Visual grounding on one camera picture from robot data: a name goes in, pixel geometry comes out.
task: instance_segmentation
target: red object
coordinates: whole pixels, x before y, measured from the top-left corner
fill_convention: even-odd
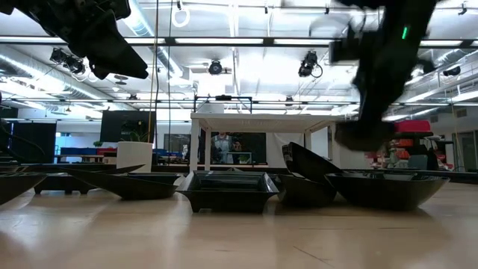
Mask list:
[[[413,146],[413,139],[400,139],[397,146]]]
[[[395,123],[397,132],[431,132],[428,120],[404,120]]]
[[[400,150],[398,152],[395,152],[395,155],[400,160],[408,160],[410,158],[410,154],[406,150]]]
[[[96,149],[96,154],[97,155],[104,155],[105,152],[116,152],[117,149],[113,149],[113,148],[103,148],[103,149]]]

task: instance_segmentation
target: potted plant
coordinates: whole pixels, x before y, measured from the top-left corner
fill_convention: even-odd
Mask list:
[[[151,173],[152,143],[148,133],[130,132],[129,140],[118,142],[117,168],[144,164],[136,173]]]
[[[247,155],[239,156],[239,163],[240,164],[248,164],[249,163],[249,157]]]
[[[103,142],[101,142],[100,140],[98,140],[98,141],[93,142],[93,145],[94,145],[95,147],[100,147],[100,146],[103,146]]]

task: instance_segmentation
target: white table leg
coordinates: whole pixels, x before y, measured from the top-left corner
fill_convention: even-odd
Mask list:
[[[209,171],[211,169],[211,128],[206,128],[205,147],[204,170]]]
[[[189,154],[189,171],[197,170],[197,152],[199,148],[199,120],[193,119],[191,124],[191,148]]]
[[[305,131],[305,148],[312,150],[312,133],[310,130]]]

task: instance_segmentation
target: black square tray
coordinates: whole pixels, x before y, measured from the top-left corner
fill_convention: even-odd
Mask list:
[[[69,175],[97,188],[105,189],[121,196],[124,200],[155,200],[171,197],[175,185],[132,179],[82,170],[63,169]]]
[[[8,173],[0,175],[0,205],[23,194],[45,178],[45,173]]]
[[[194,171],[177,191],[190,201],[193,212],[213,211],[262,213],[266,201],[279,191],[266,173]]]

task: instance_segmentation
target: window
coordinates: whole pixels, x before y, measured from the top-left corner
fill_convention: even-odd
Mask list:
[[[164,134],[164,149],[169,152],[182,152],[184,145],[189,145],[190,134]]]

